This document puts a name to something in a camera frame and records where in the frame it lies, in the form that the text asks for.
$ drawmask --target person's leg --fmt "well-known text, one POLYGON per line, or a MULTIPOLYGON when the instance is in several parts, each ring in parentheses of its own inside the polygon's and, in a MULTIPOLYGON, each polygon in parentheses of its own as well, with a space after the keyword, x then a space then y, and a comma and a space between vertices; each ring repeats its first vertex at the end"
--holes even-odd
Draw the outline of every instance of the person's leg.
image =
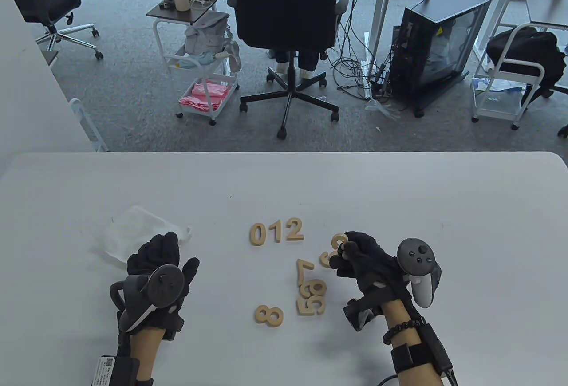
POLYGON ((318 65, 319 52, 301 51, 298 56, 298 67, 300 68, 300 78, 312 78, 313 72, 318 65))
POLYGON ((288 52, 286 51, 274 51, 274 59, 276 59, 276 72, 278 74, 288 73, 288 52))

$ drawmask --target gloved hand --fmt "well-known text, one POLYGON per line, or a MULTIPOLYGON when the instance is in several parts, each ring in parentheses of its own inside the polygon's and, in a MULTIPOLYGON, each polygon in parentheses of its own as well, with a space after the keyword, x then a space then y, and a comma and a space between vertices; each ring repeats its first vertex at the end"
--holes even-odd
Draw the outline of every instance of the gloved hand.
POLYGON ((349 241, 329 258, 329 266, 337 270, 337 276, 355 278, 359 290, 369 293, 373 282, 391 287, 398 299, 410 302, 412 297, 406 289, 408 281, 396 258, 390 256, 377 244, 375 238, 362 232, 347 232, 349 241))
MULTIPOLYGON (((158 267, 165 264, 174 264, 179 266, 179 245, 178 237, 174 232, 168 232, 165 235, 156 235, 140 247, 137 254, 132 254, 128 258, 127 270, 129 275, 150 275, 158 267)), ((179 316, 179 309, 183 300, 189 293, 189 284, 193 281, 197 268, 199 267, 199 259, 191 258, 183 265, 182 272, 185 277, 183 290, 170 307, 156 309, 154 312, 136 328, 134 333, 140 331, 144 327, 156 327, 166 329, 164 340, 173 340, 177 331, 183 326, 183 319, 179 316)))

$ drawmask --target white desk leg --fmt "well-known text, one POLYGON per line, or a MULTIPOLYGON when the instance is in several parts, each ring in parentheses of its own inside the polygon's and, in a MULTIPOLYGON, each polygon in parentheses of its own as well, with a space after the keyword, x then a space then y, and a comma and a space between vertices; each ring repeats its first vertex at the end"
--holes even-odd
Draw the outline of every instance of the white desk leg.
POLYGON ((477 56, 477 59, 481 59, 481 56, 483 55, 483 50, 491 38, 491 33, 499 19, 499 13, 501 13, 501 10, 505 5, 505 1, 506 0, 493 0, 489 5, 489 10, 487 11, 487 15, 485 15, 485 20, 481 24, 479 34, 477 34, 477 38, 473 45, 473 51, 475 56, 477 56))

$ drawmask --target wrist strap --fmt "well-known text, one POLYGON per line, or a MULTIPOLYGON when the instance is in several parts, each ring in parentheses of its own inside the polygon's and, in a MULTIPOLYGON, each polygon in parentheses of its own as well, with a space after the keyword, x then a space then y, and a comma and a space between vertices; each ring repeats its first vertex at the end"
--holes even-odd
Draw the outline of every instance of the wrist strap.
POLYGON ((425 343, 408 346, 406 343, 398 346, 391 351, 392 364, 396 374, 410 370, 415 366, 431 364, 433 362, 432 352, 425 343))
POLYGON ((401 331, 409 328, 418 328, 418 327, 420 327, 420 321, 417 321, 416 319, 411 319, 406 323, 397 324, 385 333, 385 335, 383 336, 383 343, 385 345, 390 345, 392 338, 395 337, 401 331))

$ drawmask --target white sneaker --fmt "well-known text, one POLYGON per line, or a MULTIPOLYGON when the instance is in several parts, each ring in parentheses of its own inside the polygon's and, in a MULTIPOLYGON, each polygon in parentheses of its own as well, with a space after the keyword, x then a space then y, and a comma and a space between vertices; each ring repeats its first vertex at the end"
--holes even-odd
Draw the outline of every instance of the white sneaker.
POLYGON ((307 71, 307 70, 300 69, 300 78, 309 80, 310 78, 313 78, 313 77, 314 77, 313 71, 307 71))
POLYGON ((277 62, 276 72, 278 74, 288 74, 288 62, 277 62))

